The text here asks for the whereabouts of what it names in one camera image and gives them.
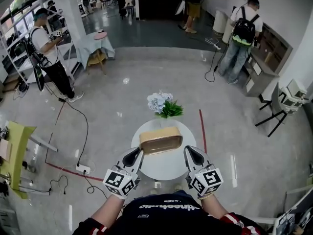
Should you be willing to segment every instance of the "black shirt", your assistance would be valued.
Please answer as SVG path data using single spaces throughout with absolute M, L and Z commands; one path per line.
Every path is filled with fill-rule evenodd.
M 219 220 L 206 213 L 191 197 L 163 194 L 133 200 L 109 229 L 89 218 L 79 224 L 74 235 L 249 235 L 253 232 L 266 234 L 251 220 L 234 213 Z

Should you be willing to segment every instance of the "polished floor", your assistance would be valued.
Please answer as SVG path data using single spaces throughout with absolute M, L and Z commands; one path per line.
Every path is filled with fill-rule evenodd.
M 179 47 L 214 51 L 215 48 L 204 41 L 205 38 L 213 38 L 212 42 L 219 41 L 223 51 L 225 44 L 221 37 L 212 31 L 213 21 L 214 18 L 202 10 L 201 18 L 194 21 L 194 29 L 198 33 L 186 34 L 178 28 L 178 24 L 183 25 L 178 21 L 136 21 L 130 15 L 122 20 L 117 6 L 95 9 L 95 13 L 83 18 L 87 34 L 104 29 L 114 48 Z
M 130 148 L 136 130 L 155 118 L 148 109 L 147 96 L 163 90 L 172 93 L 184 107 L 179 120 L 192 131 L 197 147 L 203 149 L 201 109 L 207 153 L 224 178 L 217 192 L 221 203 L 230 212 L 275 217 L 282 211 L 286 190 L 306 185 L 308 163 L 313 159 L 313 135 L 307 117 L 300 109 L 268 138 L 277 122 L 273 120 L 258 128 L 254 124 L 270 116 L 270 109 L 259 111 L 259 99 L 246 97 L 242 84 L 229 85 L 218 75 L 214 83 L 204 79 L 212 55 L 192 49 L 117 48 L 116 59 L 106 62 L 107 75 L 99 67 L 91 69 L 90 74 L 77 72 L 76 89 L 83 90 L 85 95 L 72 106 L 83 112 L 89 123 L 81 163 L 91 167 L 91 177 L 103 178 L 117 157 Z M 35 186 L 43 190 L 49 189 L 51 179 L 68 177 L 65 195 L 64 179 L 60 182 L 61 190 L 53 183 L 50 196 L 29 194 L 28 200 L 22 200 L 10 191 L 8 200 L 17 212 L 20 230 L 23 235 L 69 235 L 102 205 L 105 197 L 97 189 L 88 194 L 90 185 L 83 177 L 51 167 L 45 164 L 45 158 L 48 163 L 75 172 L 86 122 L 47 90 L 40 93 L 36 85 L 23 98 L 13 101 L 13 96 L 17 95 L 5 94 L 0 106 L 1 126 L 7 119 L 37 126 L 35 133 L 47 141 L 51 139 L 50 143 L 59 148 L 58 153 L 40 148 L 34 154 L 29 143 L 25 159 L 36 158 L 37 172 L 23 170 L 22 175 L 32 178 Z M 232 181 L 232 155 L 237 167 L 237 187 Z M 153 188 L 152 179 L 141 177 L 143 180 L 127 202 L 148 195 Z M 109 194 L 101 182 L 90 182 Z M 181 183 L 196 197 L 194 190 L 187 189 L 184 177 L 161 183 L 159 193 L 171 192 L 175 184 Z

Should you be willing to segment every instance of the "white shelving unit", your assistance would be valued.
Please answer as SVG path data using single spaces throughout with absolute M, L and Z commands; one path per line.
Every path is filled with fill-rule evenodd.
M 31 12 L 32 10 L 34 10 L 35 8 L 37 8 L 38 6 L 40 7 L 44 7 L 43 6 L 43 3 L 46 2 L 48 0 L 38 0 L 36 2 L 33 3 L 33 5 L 30 7 L 30 9 L 28 10 L 27 13 L 24 13 L 18 20 L 16 20 L 10 28 L 7 29 L 6 32 L 8 32 L 11 28 L 13 28 L 18 22 L 20 22 L 29 12 Z M 53 16 L 55 15 L 61 15 L 60 14 L 60 11 L 58 12 L 54 12 L 53 15 L 49 16 L 49 18 L 52 18 Z M 49 31 L 49 34 L 53 34 L 55 35 L 57 31 L 62 31 L 63 33 L 65 31 L 68 30 L 68 27 L 65 26 L 63 27 L 62 29 L 59 29 L 59 30 L 55 30 L 53 32 L 51 32 L 51 29 L 50 29 L 50 26 L 47 25 L 47 28 L 48 28 L 48 31 Z M 15 39 L 11 44 L 10 46 L 6 47 L 6 52 L 8 54 L 8 57 L 11 61 L 11 63 L 13 64 L 15 70 L 17 71 L 17 73 L 20 75 L 20 77 L 24 80 L 24 82 L 26 84 L 30 84 L 30 83 L 35 83 L 36 82 L 36 79 L 35 79 L 35 74 L 34 74 L 34 71 L 30 74 L 30 76 L 28 78 L 25 78 L 23 75 L 22 75 L 22 72 L 23 71 L 26 71 L 26 70 L 29 70 L 29 69 L 33 69 L 33 66 L 29 60 L 29 58 L 26 58 L 24 60 L 24 62 L 19 66 L 17 67 L 16 64 L 14 62 L 18 61 L 19 59 L 25 57 L 27 54 L 26 52 L 24 51 L 21 55 L 15 57 L 14 59 L 11 58 L 10 56 L 10 49 L 11 47 L 16 44 L 18 41 L 20 41 L 22 38 L 24 38 L 26 35 L 28 35 L 30 33 L 31 29 L 29 29 L 28 31 L 24 32 L 23 34 L 21 34 L 19 36 L 19 38 Z M 2 44 L 4 46 L 6 46 L 6 39 L 5 39 L 5 33 L 2 29 L 2 36 L 1 36 L 1 41 L 2 41 Z M 58 46 L 58 52 L 59 52 L 59 60 L 61 61 L 62 65 L 64 66 L 64 68 L 66 69 L 66 73 L 67 75 L 74 81 L 74 77 L 73 77 L 73 74 L 76 72 L 80 62 L 78 62 L 77 58 L 70 58 L 70 54 L 71 54 L 71 50 L 72 50 L 72 47 L 73 47 L 73 42 L 71 41 L 71 43 L 68 43 L 68 44 L 63 44 L 63 45 L 60 45 Z M 68 53 L 68 58 L 65 60 L 64 59 L 64 56 Z

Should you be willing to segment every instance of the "small round table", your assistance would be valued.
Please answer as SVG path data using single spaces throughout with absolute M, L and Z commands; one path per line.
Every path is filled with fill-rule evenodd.
M 195 137 L 186 125 L 173 119 L 167 119 L 166 125 L 179 129 L 182 135 L 182 144 L 175 150 L 144 156 L 140 170 L 143 174 L 155 180 L 173 180 L 185 174 L 188 168 L 184 159 L 184 148 L 186 145 L 196 147 Z M 162 129 L 159 119 L 146 122 L 136 131 L 131 147 L 139 146 L 139 135 L 141 133 L 159 129 Z

